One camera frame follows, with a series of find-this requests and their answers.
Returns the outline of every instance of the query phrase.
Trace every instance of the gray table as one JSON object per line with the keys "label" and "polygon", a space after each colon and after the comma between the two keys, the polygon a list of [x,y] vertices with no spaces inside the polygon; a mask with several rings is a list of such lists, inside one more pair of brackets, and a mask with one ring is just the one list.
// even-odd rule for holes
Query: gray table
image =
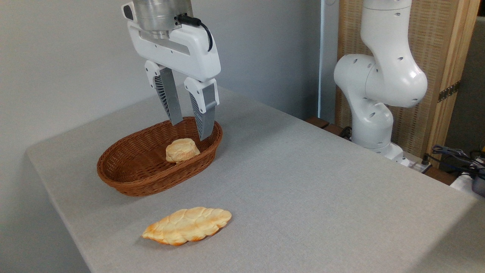
{"label": "gray table", "polygon": [[[191,115],[188,93],[179,93]],[[215,161],[135,198],[97,176],[118,139],[166,120],[158,98],[28,149],[92,272],[485,272],[485,205],[425,175],[220,89]],[[233,219],[180,247],[140,237],[181,208]]]}

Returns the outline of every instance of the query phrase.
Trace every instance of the wicker basket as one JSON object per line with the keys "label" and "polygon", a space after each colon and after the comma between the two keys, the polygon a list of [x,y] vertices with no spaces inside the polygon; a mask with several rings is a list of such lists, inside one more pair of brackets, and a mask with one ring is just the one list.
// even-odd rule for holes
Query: wicker basket
{"label": "wicker basket", "polygon": [[[165,149],[179,138],[195,141],[200,154],[179,164],[165,160]],[[122,138],[108,148],[97,162],[99,177],[128,196],[147,196],[169,189],[207,168],[222,140],[215,122],[212,135],[199,140],[194,117],[172,126],[170,121],[153,125]]]}

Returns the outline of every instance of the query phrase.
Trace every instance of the white robotic arm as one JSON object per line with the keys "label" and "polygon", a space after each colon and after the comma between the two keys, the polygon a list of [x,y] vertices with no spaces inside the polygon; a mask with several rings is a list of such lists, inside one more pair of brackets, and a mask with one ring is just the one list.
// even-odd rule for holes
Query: white robotic arm
{"label": "white robotic arm", "polygon": [[221,72],[221,64],[207,27],[190,17],[190,0],[134,0],[122,8],[129,20],[131,41],[147,59],[149,84],[157,91],[172,124],[182,121],[172,74],[175,70],[188,76],[184,85],[190,93],[200,139],[210,136],[219,104],[214,77]]}
{"label": "white robotic arm", "polygon": [[390,141],[394,120],[384,104],[413,107],[426,93],[407,39],[410,10],[411,0],[364,0],[360,35],[374,57],[346,55],[334,72],[352,111],[352,142],[405,165]]}

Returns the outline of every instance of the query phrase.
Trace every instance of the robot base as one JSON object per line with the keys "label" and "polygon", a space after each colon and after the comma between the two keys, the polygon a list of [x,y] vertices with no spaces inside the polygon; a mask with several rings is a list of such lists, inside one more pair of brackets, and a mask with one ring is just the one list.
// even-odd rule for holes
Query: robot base
{"label": "robot base", "polygon": [[369,149],[370,151],[373,151],[376,154],[383,155],[387,158],[389,158],[392,161],[395,161],[401,165],[404,165],[406,167],[409,166],[409,160],[404,156],[404,152],[401,149],[401,147],[397,146],[394,143],[389,143],[389,145],[379,148],[379,149]]}

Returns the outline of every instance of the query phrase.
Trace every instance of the bread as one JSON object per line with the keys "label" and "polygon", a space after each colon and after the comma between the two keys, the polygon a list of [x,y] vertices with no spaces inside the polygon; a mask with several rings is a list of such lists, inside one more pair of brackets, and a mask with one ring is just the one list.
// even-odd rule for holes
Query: bread
{"label": "bread", "polygon": [[198,154],[200,151],[190,138],[177,139],[165,149],[165,159],[170,163],[180,163]]}
{"label": "bread", "polygon": [[148,226],[142,237],[170,245],[200,241],[214,235],[231,217],[229,211],[220,208],[181,209]]}

